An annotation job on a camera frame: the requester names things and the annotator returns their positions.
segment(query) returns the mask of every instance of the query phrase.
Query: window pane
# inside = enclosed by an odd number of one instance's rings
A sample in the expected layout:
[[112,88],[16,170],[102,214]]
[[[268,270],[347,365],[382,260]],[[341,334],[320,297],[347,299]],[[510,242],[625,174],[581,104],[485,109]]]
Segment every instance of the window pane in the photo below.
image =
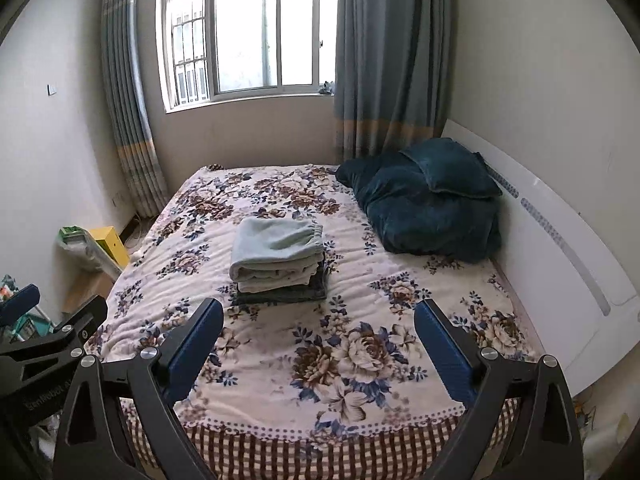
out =
[[204,22],[193,22],[193,55],[195,59],[204,57]]
[[216,0],[216,50],[221,92],[259,88],[275,73],[268,55],[275,5],[267,0]]
[[198,89],[198,98],[209,98],[209,84],[207,83],[207,72],[203,60],[196,61],[196,86]]
[[281,0],[282,84],[311,84],[313,0]]
[[178,83],[178,102],[185,104],[187,102],[187,84],[184,79],[184,67],[178,66],[175,69],[175,76]]
[[182,53],[182,26],[174,27],[174,63],[182,63],[184,54]]
[[182,43],[184,45],[184,60],[193,59],[193,36],[191,35],[191,22],[182,26]]
[[180,25],[204,15],[204,0],[168,0],[167,20],[172,25]]
[[189,63],[184,66],[187,76],[187,93],[189,95],[189,101],[195,101],[198,97],[196,95],[196,81],[195,81],[195,69],[193,63]]
[[267,24],[267,86],[278,85],[278,69],[276,59],[276,0],[265,1],[265,15]]
[[320,84],[335,81],[338,0],[320,0]]

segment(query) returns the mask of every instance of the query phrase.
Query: window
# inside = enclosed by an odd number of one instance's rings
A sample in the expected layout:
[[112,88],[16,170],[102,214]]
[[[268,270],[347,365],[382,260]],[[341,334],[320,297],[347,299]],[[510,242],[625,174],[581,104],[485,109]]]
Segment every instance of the window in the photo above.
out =
[[162,0],[171,107],[318,92],[335,79],[337,0]]

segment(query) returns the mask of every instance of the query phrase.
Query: window frame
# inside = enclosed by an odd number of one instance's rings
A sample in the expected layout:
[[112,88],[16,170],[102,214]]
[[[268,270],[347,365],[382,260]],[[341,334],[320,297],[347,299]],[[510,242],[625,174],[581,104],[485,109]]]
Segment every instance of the window frame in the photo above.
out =
[[216,102],[231,101],[242,98],[253,98],[263,96],[278,95],[296,95],[296,94],[318,94],[320,88],[319,69],[320,69],[320,0],[313,0],[312,5],[312,82],[307,85],[283,85],[282,84],[282,48],[280,45],[280,22],[281,22],[281,0],[276,0],[276,70],[277,70],[277,86],[260,87],[243,90],[232,90],[220,92],[218,86],[218,56],[216,51],[216,35],[215,35],[215,0],[204,0],[204,43],[205,43],[205,67],[206,75],[209,83],[209,98],[206,100],[197,100],[194,102],[180,103],[180,97],[177,90],[177,81],[175,79],[174,60],[173,60],[173,43],[169,44],[168,40],[172,38],[172,24],[167,19],[167,2],[168,0],[160,0],[161,4],[161,25],[162,25],[162,57],[164,60],[165,81],[168,84],[168,97],[170,110],[181,110],[185,108],[193,108],[205,104]]

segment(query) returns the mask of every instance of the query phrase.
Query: window sill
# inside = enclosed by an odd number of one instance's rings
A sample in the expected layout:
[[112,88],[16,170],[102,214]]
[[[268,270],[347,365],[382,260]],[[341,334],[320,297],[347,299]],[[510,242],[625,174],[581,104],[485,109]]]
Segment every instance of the window sill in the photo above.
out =
[[220,104],[225,104],[225,103],[234,103],[237,101],[253,101],[255,99],[279,99],[279,98],[283,98],[283,97],[310,97],[310,96],[314,96],[314,97],[333,97],[333,95],[327,95],[327,94],[319,94],[319,93],[293,93],[293,94],[271,94],[271,95],[258,95],[258,96],[244,96],[244,97],[234,97],[231,99],[224,99],[224,100],[216,100],[216,101],[200,101],[197,103],[189,103],[189,104],[185,104],[185,105],[180,105],[180,106],[176,106],[174,108],[171,108],[170,110],[165,110],[165,113],[167,114],[173,114],[174,112],[182,112],[185,110],[193,110],[194,108],[202,108],[205,106],[211,106],[211,105],[220,105]]

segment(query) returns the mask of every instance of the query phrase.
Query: folded clothes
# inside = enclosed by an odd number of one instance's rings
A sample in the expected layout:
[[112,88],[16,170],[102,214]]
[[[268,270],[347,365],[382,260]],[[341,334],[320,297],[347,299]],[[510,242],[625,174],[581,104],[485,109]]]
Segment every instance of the folded clothes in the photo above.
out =
[[248,217],[238,226],[229,276],[240,292],[306,285],[323,258],[321,225]]
[[308,285],[291,285],[265,290],[264,292],[236,294],[234,305],[254,303],[303,303],[304,301],[320,301],[326,298],[329,269],[324,261],[318,265],[318,271],[311,276]]

